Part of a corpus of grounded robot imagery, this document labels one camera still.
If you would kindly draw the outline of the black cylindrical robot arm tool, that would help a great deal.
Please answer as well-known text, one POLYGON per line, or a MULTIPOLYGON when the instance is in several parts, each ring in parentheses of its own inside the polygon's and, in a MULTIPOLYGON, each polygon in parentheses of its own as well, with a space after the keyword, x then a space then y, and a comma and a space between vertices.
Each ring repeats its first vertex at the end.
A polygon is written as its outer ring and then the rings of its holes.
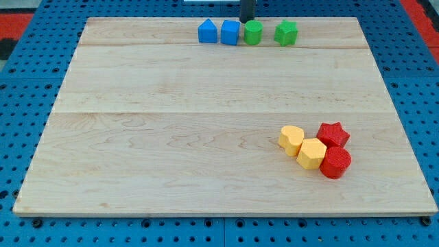
POLYGON ((257 0, 240 0, 239 21, 247 23, 254 20, 257 0))

